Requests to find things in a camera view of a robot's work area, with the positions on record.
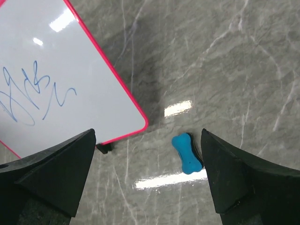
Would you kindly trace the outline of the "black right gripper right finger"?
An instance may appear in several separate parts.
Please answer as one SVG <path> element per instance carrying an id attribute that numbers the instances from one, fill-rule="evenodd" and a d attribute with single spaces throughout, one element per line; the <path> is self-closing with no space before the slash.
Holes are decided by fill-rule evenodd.
<path id="1" fill-rule="evenodd" d="M 215 211 L 224 225 L 298 225 L 300 172 L 202 130 L 201 150 Z"/>

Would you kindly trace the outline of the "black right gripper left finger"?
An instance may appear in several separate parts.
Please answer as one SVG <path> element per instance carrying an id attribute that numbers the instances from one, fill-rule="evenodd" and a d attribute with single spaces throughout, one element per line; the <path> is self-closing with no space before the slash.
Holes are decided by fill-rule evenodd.
<path id="1" fill-rule="evenodd" d="M 2 225 L 68 225 L 76 216 L 96 137 L 89 129 L 0 166 Z"/>

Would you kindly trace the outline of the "blue bone-shaped eraser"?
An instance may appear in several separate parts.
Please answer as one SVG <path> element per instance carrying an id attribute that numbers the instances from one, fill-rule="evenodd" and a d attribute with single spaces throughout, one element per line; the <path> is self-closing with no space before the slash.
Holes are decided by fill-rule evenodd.
<path id="1" fill-rule="evenodd" d="M 197 150 L 194 137 L 191 133 L 182 133 L 171 140 L 180 159 L 184 174 L 200 172 L 204 168 L 202 157 Z"/>

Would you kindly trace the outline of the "pink framed whiteboard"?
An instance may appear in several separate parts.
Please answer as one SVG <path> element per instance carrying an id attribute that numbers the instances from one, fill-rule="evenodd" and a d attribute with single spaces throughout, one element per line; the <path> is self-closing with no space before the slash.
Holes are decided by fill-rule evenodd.
<path id="1" fill-rule="evenodd" d="M 23 158 L 88 129 L 107 144 L 148 119 L 68 0 L 0 3 L 0 141 Z"/>

